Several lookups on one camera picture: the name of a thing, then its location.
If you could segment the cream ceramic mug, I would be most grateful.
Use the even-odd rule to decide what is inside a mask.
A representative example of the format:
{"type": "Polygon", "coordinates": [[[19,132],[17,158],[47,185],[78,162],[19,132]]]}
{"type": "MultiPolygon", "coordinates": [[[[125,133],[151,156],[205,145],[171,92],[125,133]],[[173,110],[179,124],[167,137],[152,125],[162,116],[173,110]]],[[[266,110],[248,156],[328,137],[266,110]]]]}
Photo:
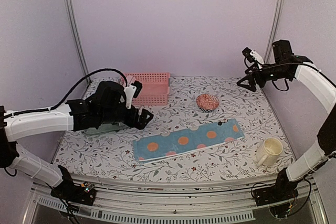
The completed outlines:
{"type": "Polygon", "coordinates": [[[283,151],[283,145],[277,138],[265,139],[256,152],[257,166],[270,167],[274,165],[283,151]]]}

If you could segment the aluminium front rail frame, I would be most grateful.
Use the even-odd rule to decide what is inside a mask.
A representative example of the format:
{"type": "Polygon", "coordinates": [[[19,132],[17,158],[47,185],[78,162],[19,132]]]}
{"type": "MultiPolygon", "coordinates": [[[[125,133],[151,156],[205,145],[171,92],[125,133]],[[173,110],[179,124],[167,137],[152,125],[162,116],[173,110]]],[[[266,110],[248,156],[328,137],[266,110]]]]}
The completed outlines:
{"type": "Polygon", "coordinates": [[[35,181],[23,223],[328,223],[312,177],[298,184],[298,196],[257,205],[252,191],[275,176],[191,183],[154,183],[73,176],[96,189],[91,206],[73,204],[74,218],[50,189],[35,181]]]}

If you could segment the green folded towel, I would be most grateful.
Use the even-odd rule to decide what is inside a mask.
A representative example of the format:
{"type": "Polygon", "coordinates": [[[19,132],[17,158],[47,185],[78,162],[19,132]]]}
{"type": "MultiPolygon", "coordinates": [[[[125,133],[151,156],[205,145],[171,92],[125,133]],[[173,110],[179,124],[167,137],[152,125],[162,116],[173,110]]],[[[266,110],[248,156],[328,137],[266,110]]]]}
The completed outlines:
{"type": "Polygon", "coordinates": [[[92,128],[83,130],[83,134],[100,135],[100,134],[106,134],[110,132],[118,132],[119,130],[123,130],[126,128],[127,126],[123,123],[101,124],[97,129],[92,127],[92,128]]]}

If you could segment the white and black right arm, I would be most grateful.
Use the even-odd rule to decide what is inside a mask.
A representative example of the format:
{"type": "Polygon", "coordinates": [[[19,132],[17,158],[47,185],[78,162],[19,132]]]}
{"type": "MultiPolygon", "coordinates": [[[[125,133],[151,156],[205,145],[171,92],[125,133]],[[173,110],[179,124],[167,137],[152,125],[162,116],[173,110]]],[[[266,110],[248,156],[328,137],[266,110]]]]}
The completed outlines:
{"type": "Polygon", "coordinates": [[[335,155],[335,83],[308,57],[294,54],[290,41],[275,41],[272,50],[274,62],[266,63],[255,50],[248,47],[243,49],[242,54],[251,65],[237,85],[255,92],[267,82],[297,81],[307,88],[314,101],[320,104],[319,108],[324,110],[318,112],[308,108],[307,99],[299,104],[299,108],[306,111],[296,118],[305,125],[306,136],[311,138],[312,145],[294,163],[279,172],[277,179],[280,183],[272,188],[271,196],[276,201],[282,201],[291,194],[290,183],[316,172],[335,155]]]}

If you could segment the pink perforated plastic basket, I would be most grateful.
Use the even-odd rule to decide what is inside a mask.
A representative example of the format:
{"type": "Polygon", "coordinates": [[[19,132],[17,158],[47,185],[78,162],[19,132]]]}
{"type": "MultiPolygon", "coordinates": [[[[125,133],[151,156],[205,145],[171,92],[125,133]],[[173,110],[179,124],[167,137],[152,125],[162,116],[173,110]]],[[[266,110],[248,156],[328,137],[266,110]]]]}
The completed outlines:
{"type": "Polygon", "coordinates": [[[142,89],[137,98],[133,98],[132,104],[138,105],[167,105],[170,93],[169,72],[148,72],[148,73],[125,73],[128,81],[138,81],[142,89]]]}

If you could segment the aluminium corner post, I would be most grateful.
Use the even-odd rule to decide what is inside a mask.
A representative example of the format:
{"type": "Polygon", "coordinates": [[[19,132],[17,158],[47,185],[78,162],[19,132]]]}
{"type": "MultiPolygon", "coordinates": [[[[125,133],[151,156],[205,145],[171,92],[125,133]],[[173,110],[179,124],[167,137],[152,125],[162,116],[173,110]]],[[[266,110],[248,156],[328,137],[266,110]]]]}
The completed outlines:
{"type": "Polygon", "coordinates": [[[77,22],[75,18],[75,12],[74,12],[74,6],[72,3],[72,0],[64,0],[66,12],[69,20],[69,26],[72,33],[73,41],[75,44],[75,49],[77,52],[77,56],[79,58],[79,64],[80,68],[82,70],[82,73],[84,76],[86,76],[89,73],[88,66],[86,63],[86,59],[83,53],[82,43],[80,40],[80,35],[77,27],[77,22]]]}
{"type": "Polygon", "coordinates": [[[271,23],[271,30],[268,37],[267,47],[265,51],[264,61],[266,63],[270,62],[270,57],[272,53],[272,43],[276,39],[277,31],[280,24],[281,14],[284,7],[285,0],[276,0],[274,15],[271,23]]]}

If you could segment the right aluminium corner post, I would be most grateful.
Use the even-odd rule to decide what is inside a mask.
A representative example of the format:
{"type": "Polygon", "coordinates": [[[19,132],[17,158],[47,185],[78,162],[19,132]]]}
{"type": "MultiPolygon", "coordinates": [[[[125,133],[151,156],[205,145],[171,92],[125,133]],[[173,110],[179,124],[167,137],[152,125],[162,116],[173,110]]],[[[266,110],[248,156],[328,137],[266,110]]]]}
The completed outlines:
{"type": "Polygon", "coordinates": [[[268,37],[267,47],[265,51],[264,61],[266,63],[270,62],[270,57],[272,53],[272,43],[276,39],[277,31],[280,24],[281,14],[284,7],[285,0],[276,0],[274,15],[271,23],[271,30],[268,37]]]}

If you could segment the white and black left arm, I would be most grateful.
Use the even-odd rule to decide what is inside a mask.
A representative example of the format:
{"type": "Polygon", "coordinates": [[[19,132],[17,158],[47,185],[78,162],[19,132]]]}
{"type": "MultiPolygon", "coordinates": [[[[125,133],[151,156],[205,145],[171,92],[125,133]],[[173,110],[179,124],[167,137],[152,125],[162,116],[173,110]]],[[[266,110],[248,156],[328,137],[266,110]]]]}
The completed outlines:
{"type": "Polygon", "coordinates": [[[71,183],[68,171],[25,150],[17,140],[50,132],[98,129],[103,124],[121,123],[142,130],[153,119],[153,114],[132,105],[132,99],[138,96],[141,88],[137,81],[127,86],[103,81],[86,99],[68,100],[53,108],[6,112],[2,106],[1,168],[24,172],[57,187],[67,200],[75,199],[78,188],[71,183]]]}

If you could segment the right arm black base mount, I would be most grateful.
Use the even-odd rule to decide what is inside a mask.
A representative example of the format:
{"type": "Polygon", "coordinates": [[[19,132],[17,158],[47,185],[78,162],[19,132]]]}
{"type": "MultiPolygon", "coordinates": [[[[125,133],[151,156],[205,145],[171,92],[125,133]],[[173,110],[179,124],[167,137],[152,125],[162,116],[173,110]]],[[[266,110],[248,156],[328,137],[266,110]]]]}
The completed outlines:
{"type": "MultiPolygon", "coordinates": [[[[263,206],[281,202],[284,200],[295,199],[298,196],[298,182],[291,182],[286,173],[286,169],[282,169],[276,178],[276,182],[272,186],[253,189],[251,195],[256,201],[257,206],[263,206]]],[[[276,218],[285,218],[290,214],[291,203],[277,205],[269,210],[276,218]]]]}

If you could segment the pink towel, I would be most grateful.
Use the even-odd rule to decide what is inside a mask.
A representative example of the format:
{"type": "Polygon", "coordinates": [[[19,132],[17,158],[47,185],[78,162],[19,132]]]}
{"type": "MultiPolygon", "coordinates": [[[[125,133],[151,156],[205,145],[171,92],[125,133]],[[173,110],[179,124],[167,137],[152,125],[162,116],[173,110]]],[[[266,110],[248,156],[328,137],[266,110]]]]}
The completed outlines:
{"type": "Polygon", "coordinates": [[[132,75],[128,75],[128,76],[126,76],[125,79],[123,77],[121,77],[120,80],[118,81],[118,83],[125,88],[129,84],[133,84],[135,81],[136,81],[136,77],[134,77],[132,75]]]}

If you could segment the left aluminium corner post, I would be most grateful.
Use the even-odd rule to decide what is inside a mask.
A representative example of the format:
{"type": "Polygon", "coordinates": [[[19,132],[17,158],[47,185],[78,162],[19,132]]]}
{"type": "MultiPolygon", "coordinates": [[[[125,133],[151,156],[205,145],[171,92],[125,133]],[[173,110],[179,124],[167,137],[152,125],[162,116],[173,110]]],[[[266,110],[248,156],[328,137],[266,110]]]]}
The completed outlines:
{"type": "Polygon", "coordinates": [[[75,49],[77,52],[77,56],[79,58],[79,64],[80,68],[82,70],[82,73],[84,76],[86,76],[89,73],[88,66],[86,63],[86,59],[83,53],[82,43],[80,40],[80,35],[77,27],[77,22],[75,18],[75,12],[74,12],[74,6],[72,3],[72,0],[64,0],[66,12],[69,20],[69,26],[72,33],[73,41],[75,44],[75,49]]]}

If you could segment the red patterned bowl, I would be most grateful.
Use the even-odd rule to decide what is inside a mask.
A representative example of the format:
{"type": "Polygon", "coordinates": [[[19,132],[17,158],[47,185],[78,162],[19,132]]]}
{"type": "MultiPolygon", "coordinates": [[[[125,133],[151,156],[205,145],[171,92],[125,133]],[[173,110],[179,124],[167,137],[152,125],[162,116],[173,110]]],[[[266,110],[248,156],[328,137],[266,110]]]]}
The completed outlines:
{"type": "Polygon", "coordinates": [[[203,112],[212,112],[218,108],[219,99],[215,95],[203,93],[196,98],[196,104],[203,112]]]}

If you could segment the blue patterned towel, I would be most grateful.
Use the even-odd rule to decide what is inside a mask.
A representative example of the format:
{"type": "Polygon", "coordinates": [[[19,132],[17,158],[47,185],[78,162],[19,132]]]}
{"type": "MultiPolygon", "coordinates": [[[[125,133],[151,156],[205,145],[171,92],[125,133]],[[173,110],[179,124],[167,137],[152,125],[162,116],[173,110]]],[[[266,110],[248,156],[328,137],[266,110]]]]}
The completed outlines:
{"type": "Polygon", "coordinates": [[[224,119],[135,140],[133,141],[133,153],[136,161],[150,163],[205,150],[244,137],[237,120],[224,119]]]}

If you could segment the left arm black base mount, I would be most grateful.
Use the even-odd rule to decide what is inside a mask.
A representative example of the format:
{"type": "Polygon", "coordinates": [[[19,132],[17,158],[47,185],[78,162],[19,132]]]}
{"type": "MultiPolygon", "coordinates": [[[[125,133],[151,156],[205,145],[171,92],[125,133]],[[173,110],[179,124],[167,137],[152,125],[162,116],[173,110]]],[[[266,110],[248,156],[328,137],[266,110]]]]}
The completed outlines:
{"type": "Polygon", "coordinates": [[[61,165],[58,165],[58,168],[62,174],[62,181],[58,186],[52,188],[51,196],[65,201],[92,206],[97,194],[94,184],[83,182],[80,185],[75,185],[68,170],[61,165]]]}

